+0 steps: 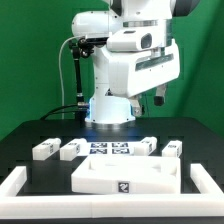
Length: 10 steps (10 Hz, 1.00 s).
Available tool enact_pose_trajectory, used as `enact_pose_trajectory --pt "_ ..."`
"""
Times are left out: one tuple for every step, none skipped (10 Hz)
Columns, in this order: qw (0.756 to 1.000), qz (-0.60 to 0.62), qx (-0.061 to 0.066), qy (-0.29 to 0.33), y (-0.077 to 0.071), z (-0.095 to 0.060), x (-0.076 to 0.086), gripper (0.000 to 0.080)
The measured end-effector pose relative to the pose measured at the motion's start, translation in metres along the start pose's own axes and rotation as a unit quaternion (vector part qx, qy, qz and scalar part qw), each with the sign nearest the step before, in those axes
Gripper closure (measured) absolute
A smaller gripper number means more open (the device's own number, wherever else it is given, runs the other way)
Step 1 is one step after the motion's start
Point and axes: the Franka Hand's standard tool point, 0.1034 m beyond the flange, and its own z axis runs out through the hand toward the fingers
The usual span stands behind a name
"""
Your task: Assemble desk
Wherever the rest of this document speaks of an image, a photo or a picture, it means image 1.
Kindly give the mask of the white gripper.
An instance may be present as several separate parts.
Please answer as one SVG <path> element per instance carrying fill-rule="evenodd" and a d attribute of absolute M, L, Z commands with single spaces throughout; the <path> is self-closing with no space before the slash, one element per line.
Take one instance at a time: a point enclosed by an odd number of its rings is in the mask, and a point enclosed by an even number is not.
<path fill-rule="evenodd" d="M 170 19 L 127 22 L 121 30 L 143 29 L 152 35 L 150 49 L 135 52 L 109 52 L 109 88 L 113 95 L 130 98 L 135 117 L 143 115 L 143 106 L 138 97 L 144 91 L 156 88 L 154 104 L 165 103 L 167 82 L 180 73 L 179 50 L 172 37 Z"/>

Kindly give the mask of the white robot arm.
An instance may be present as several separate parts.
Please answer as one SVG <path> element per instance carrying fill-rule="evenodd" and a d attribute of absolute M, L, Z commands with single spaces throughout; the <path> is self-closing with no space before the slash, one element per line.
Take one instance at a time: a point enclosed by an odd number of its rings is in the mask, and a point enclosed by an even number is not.
<path fill-rule="evenodd" d="M 109 9 L 77 14 L 72 32 L 77 55 L 94 66 L 85 122 L 120 126 L 142 114 L 141 93 L 155 89 L 154 103 L 164 103 L 167 83 L 180 74 L 172 19 L 189 15 L 200 0 L 102 1 Z"/>

